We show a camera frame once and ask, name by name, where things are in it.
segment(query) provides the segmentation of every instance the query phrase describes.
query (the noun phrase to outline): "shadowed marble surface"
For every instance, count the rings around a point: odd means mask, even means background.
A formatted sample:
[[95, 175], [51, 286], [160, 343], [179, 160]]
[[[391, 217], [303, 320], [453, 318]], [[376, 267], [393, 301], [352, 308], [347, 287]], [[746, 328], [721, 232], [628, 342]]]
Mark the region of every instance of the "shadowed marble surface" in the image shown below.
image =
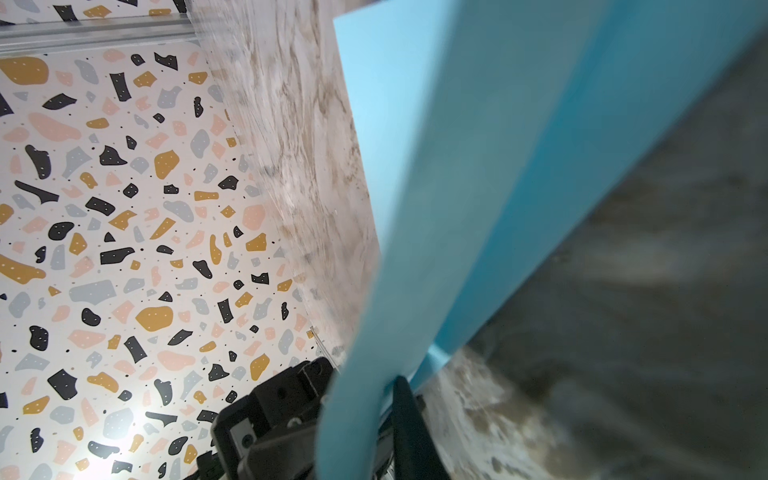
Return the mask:
[[333, 361], [356, 331], [379, 244], [333, 17], [366, 2], [193, 0], [190, 16], [240, 142], [306, 272], [310, 322]]
[[765, 478], [768, 38], [425, 388], [456, 478]]

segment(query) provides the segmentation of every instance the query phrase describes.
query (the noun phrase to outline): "terrazzo patterned surface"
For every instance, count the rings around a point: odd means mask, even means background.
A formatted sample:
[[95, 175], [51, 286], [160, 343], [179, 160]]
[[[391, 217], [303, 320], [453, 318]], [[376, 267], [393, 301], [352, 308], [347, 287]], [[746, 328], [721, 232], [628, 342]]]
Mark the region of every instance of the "terrazzo patterned surface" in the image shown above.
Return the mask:
[[184, 0], [0, 0], [0, 25], [186, 13]]
[[0, 480], [169, 478], [316, 344], [200, 48], [0, 60]]

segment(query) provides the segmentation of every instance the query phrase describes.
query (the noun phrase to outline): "pink shape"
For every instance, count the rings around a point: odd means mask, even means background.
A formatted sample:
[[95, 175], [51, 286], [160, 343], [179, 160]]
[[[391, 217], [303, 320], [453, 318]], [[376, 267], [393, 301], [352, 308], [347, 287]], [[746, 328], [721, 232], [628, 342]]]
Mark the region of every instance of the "pink shape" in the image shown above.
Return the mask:
[[118, 322], [125, 325], [128, 321], [128, 315], [131, 314], [131, 310], [134, 309], [134, 304], [130, 300], [125, 300], [118, 308], [112, 310], [114, 318], [118, 319]]
[[24, 127], [16, 127], [2, 136], [6, 141], [24, 141], [29, 138], [29, 130]]
[[166, 445], [168, 445], [168, 440], [167, 439], [157, 440], [157, 442], [154, 445], [152, 445], [152, 448], [149, 449], [149, 453], [151, 453], [152, 455], [155, 455], [160, 450], [165, 449]]
[[31, 395], [32, 390], [35, 389], [35, 382], [37, 381], [38, 381], [38, 377], [36, 376], [33, 376], [32, 378], [27, 380], [27, 382], [22, 387], [22, 395]]
[[127, 360], [118, 360], [113, 365], [115, 370], [120, 370], [126, 375], [133, 375], [136, 373], [136, 369]]
[[216, 285], [214, 285], [214, 288], [213, 288], [214, 293], [222, 293], [224, 290], [227, 289], [229, 285], [230, 284], [227, 282], [216, 282]]
[[94, 267], [93, 260], [91, 260], [88, 257], [82, 257], [78, 262], [74, 265], [74, 270], [72, 270], [72, 273], [69, 274], [72, 278], [78, 278], [80, 276], [85, 275], [91, 269]]
[[51, 317], [52, 322], [61, 322], [62, 320], [66, 320], [69, 316], [69, 305], [59, 305], [56, 309], [56, 313], [53, 314], [53, 317]]
[[187, 134], [187, 125], [185, 125], [183, 121], [174, 121], [174, 133], [178, 137], [183, 137]]
[[56, 79], [63, 85], [72, 86], [72, 74], [68, 71], [56, 71]]
[[152, 106], [152, 105], [150, 105], [150, 104], [148, 104], [148, 103], [147, 103], [147, 99], [148, 99], [148, 98], [149, 98], [149, 97], [141, 97], [141, 98], [139, 98], [138, 100], [136, 100], [136, 108], [138, 108], [138, 109], [139, 109], [139, 111], [145, 111], [145, 110], [147, 110], [149, 107], [151, 107], [151, 106]]
[[32, 127], [50, 141], [80, 140], [82, 137], [77, 128], [62, 124], [46, 114], [33, 112], [28, 115], [28, 118]]
[[18, 467], [16, 465], [8, 465], [7, 467], [0, 468], [1, 480], [18, 480]]
[[75, 448], [70, 442], [59, 440], [56, 444], [56, 457], [53, 459], [53, 462], [57, 465], [63, 465], [69, 460], [69, 456], [74, 453]]
[[187, 243], [187, 248], [197, 247], [201, 243], [203, 243], [203, 238], [205, 238], [205, 232], [202, 230], [198, 230], [196, 234], [194, 234], [194, 237], [192, 237], [192, 240], [190, 240], [189, 243]]
[[224, 120], [214, 114], [214, 124], [211, 125], [210, 132], [218, 137], [225, 128], [227, 128], [227, 124], [224, 123]]
[[171, 372], [178, 372], [186, 366], [194, 365], [193, 356], [181, 355], [180, 353], [169, 352], [168, 350], [163, 350], [158, 353], [157, 359]]
[[154, 220], [154, 219], [156, 219], [156, 218], [158, 218], [160, 216], [160, 211], [157, 208], [155, 208], [155, 207], [147, 208], [144, 211], [144, 213], [147, 214], [147, 216], [144, 217], [144, 221], [145, 222], [149, 221], [149, 220]]
[[106, 97], [104, 99], [104, 105], [101, 106], [101, 111], [103, 111], [107, 115], [114, 115], [118, 113], [120, 110], [120, 107], [118, 107], [112, 100], [110, 100], [109, 97]]
[[227, 151], [227, 149], [219, 142], [214, 141], [214, 145], [210, 148], [210, 151], [216, 155], [216, 158], [221, 159], [221, 156], [224, 155], [224, 152]]
[[22, 160], [18, 155], [11, 157], [11, 173], [20, 174], [22, 172]]
[[152, 286], [157, 286], [160, 283], [161, 277], [160, 277], [160, 269], [156, 266], [152, 267]]
[[45, 226], [48, 225], [48, 221], [43, 217], [35, 217], [30, 220], [29, 223], [22, 227], [26, 233], [34, 233], [42, 231]]
[[83, 399], [83, 401], [80, 402], [80, 408], [83, 410], [83, 419], [85, 419], [85, 425], [91, 427], [98, 423], [98, 415], [96, 415], [96, 411], [88, 402], [88, 399]]
[[123, 182], [120, 181], [117, 175], [113, 174], [112, 172], [109, 172], [107, 174], [107, 180], [105, 181], [108, 187], [111, 187], [113, 185], [119, 185]]
[[160, 148], [163, 142], [165, 142], [167, 139], [168, 139], [168, 136], [163, 132], [160, 132], [159, 134], [147, 140], [145, 143], [150, 147], [154, 148], [155, 150], [157, 150], [158, 148]]
[[157, 375], [157, 367], [151, 366], [148, 369], [144, 370], [144, 373], [139, 375], [139, 380], [151, 380], [154, 378], [155, 375]]
[[77, 198], [83, 194], [83, 192], [81, 192], [80, 189], [77, 188], [75, 185], [72, 185], [71, 187], [69, 187], [69, 189], [64, 187], [61, 189], [61, 191], [63, 191], [67, 195], [67, 197], [70, 197], [70, 198]]
[[101, 56], [104, 57], [104, 60], [110, 63], [115, 63], [116, 61], [120, 61], [125, 58], [125, 53], [119, 50], [115, 50], [114, 48], [109, 48]]
[[266, 218], [264, 205], [250, 205], [243, 209], [243, 225], [248, 230], [259, 230]]
[[243, 353], [248, 356], [253, 356], [260, 346], [261, 346], [261, 342], [257, 340], [256, 342], [251, 343], [250, 346], [246, 348]]
[[301, 313], [296, 314], [296, 325], [293, 327], [297, 332], [301, 331], [306, 325], [306, 318]]
[[72, 330], [72, 333], [67, 337], [70, 342], [74, 343], [82, 349], [89, 349], [99, 342], [103, 342], [106, 335], [103, 333], [86, 332], [85, 330]]

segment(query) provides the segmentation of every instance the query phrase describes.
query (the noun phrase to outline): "gray shape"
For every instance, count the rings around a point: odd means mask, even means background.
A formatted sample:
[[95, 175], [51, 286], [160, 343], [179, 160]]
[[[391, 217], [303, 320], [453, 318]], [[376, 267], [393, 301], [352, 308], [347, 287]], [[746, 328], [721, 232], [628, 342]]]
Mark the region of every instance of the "gray shape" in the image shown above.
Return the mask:
[[181, 283], [176, 284], [176, 290], [194, 290], [197, 288], [197, 278], [185, 278]]
[[53, 409], [50, 414], [51, 420], [61, 425], [67, 425], [74, 422], [74, 409], [60, 405]]
[[152, 425], [151, 423], [144, 424], [144, 431], [147, 433], [147, 435], [152, 435], [153, 433], [160, 433], [160, 430], [156, 429], [154, 425]]
[[214, 178], [219, 173], [219, 169], [216, 168], [214, 164], [208, 164], [205, 167], [205, 171], [203, 172], [205, 174], [205, 180], [203, 180], [204, 184], [209, 184], [210, 182], [214, 181]]
[[210, 87], [208, 87], [208, 94], [214, 98], [215, 101], [221, 103], [224, 103], [224, 97], [221, 94], [221, 88], [219, 88], [218, 85], [213, 84]]
[[253, 319], [261, 320], [266, 317], [266, 312], [270, 308], [270, 303], [272, 303], [271, 296], [267, 297], [262, 303], [257, 303], [256, 309], [253, 310]]
[[160, 90], [160, 96], [157, 97], [157, 108], [173, 108], [176, 106], [176, 96], [181, 92], [181, 87], [178, 85], [166, 90], [162, 88]]
[[136, 243], [141, 243], [144, 241], [144, 235], [141, 234], [141, 229], [138, 225], [134, 227], [134, 240], [136, 240]]
[[91, 305], [116, 297], [111, 280], [100, 280], [98, 282], [86, 283], [85, 285], [73, 286], [69, 289], [69, 299], [73, 302], [88, 302]]
[[88, 214], [83, 211], [80, 207], [78, 207], [75, 204], [69, 204], [66, 207], [64, 207], [64, 210], [67, 211], [67, 215], [70, 217], [86, 217]]
[[168, 480], [180, 480], [181, 479], [181, 458], [176, 457], [174, 463], [170, 466], [170, 474], [168, 474]]
[[133, 292], [144, 286], [143, 278], [129, 278], [123, 287], [123, 293]]
[[8, 311], [14, 318], [21, 318], [24, 316], [24, 310], [32, 303], [29, 298], [29, 294], [26, 292], [19, 292], [13, 297], [13, 300], [8, 304]]
[[91, 362], [91, 368], [96, 368], [96, 365], [98, 365], [101, 362], [101, 359], [103, 357], [99, 352], [91, 352], [91, 355], [88, 356], [87, 359], [85, 359], [86, 362]]
[[64, 245], [57, 245], [51, 255], [51, 270], [63, 270], [66, 266]]
[[18, 207], [21, 210], [24, 210], [25, 208], [28, 208], [30, 210], [35, 209], [35, 205], [30, 204], [29, 200], [24, 198], [24, 196], [21, 194], [13, 194], [11, 195], [11, 198], [13, 199], [14, 202], [16, 202], [16, 207]]
[[80, 69], [80, 76], [89, 84], [98, 85], [98, 75], [93, 65], [85, 60], [75, 60], [74, 64]]
[[34, 353], [27, 353], [24, 358], [16, 365], [14, 369], [16, 372], [19, 370], [45, 370], [50, 362], [46, 359], [42, 359]]
[[240, 263], [240, 261], [237, 259], [237, 257], [235, 257], [235, 253], [230, 251], [230, 257], [227, 259], [227, 268], [230, 270], [235, 270], [238, 263]]
[[34, 0], [13, 0], [13, 2], [21, 10], [26, 10], [31, 13], [40, 13], [40, 8], [35, 4]]
[[[91, 139], [91, 143], [97, 144], [98, 139], [96, 138], [96, 134], [93, 134], [92, 137], [93, 139]], [[88, 154], [86, 154], [82, 148], [73, 148], [67, 152], [67, 167], [64, 169], [64, 172], [61, 174], [61, 176], [64, 178], [69, 178], [69, 176], [72, 175], [75, 170], [80, 168], [82, 164], [91, 160], [93, 159], [88, 156]]]
[[197, 383], [202, 379], [203, 377], [198, 375], [194, 370], [189, 372], [187, 376], [184, 377], [184, 391], [181, 393], [181, 399], [186, 399], [187, 395], [189, 395], [194, 386], [197, 385]]
[[237, 367], [233, 372], [232, 376], [237, 380], [242, 380], [245, 376], [245, 368], [242, 366]]
[[5, 439], [8, 438], [8, 434], [13, 430], [13, 425], [6, 425], [0, 429], [0, 453], [5, 450]]
[[245, 193], [247, 193], [249, 197], [258, 197], [261, 195], [261, 189], [253, 185], [246, 185]]
[[41, 463], [29, 476], [29, 480], [51, 480], [53, 477], [53, 470], [47, 463]]
[[208, 145], [210, 145], [210, 137], [208, 137], [208, 132], [201, 128], [197, 131], [197, 133], [194, 135], [194, 138], [190, 142], [190, 149], [192, 150], [192, 153], [195, 157], [202, 158], [205, 154], [205, 149], [208, 148]]
[[147, 123], [147, 121], [136, 114], [134, 114], [134, 121], [136, 122], [136, 125], [140, 125], [144, 128], [149, 128], [149, 124]]
[[283, 355], [288, 355], [288, 349], [290, 348], [292, 343], [293, 343], [293, 331], [291, 329], [286, 329], [286, 331], [283, 332], [283, 336], [280, 337], [280, 341], [277, 343], [277, 349]]
[[166, 200], [163, 202], [163, 208], [187, 223], [192, 223], [194, 221], [192, 207], [185, 201], [177, 200], [175, 202], [169, 202]]
[[194, 309], [197, 310], [197, 312], [200, 315], [207, 315], [208, 313], [210, 313], [210, 310], [208, 309], [208, 304], [204, 299], [193, 298], [192, 304], [194, 305]]
[[136, 157], [131, 161], [131, 168], [143, 174], [149, 168], [149, 162], [144, 157]]
[[122, 409], [112, 412], [104, 419], [104, 431], [106, 439], [119, 440], [128, 434], [131, 423], [134, 422], [134, 413], [131, 409]]

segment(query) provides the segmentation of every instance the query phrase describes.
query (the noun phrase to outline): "terrazzo pattern wall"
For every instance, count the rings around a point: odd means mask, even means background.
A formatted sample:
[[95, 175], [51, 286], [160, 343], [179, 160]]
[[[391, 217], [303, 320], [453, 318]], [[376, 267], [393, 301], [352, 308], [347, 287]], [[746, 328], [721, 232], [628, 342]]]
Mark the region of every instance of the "terrazzo pattern wall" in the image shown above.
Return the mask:
[[197, 45], [0, 70], [0, 480], [183, 478], [316, 358], [305, 278]]
[[0, 0], [0, 25], [186, 12], [184, 0]]

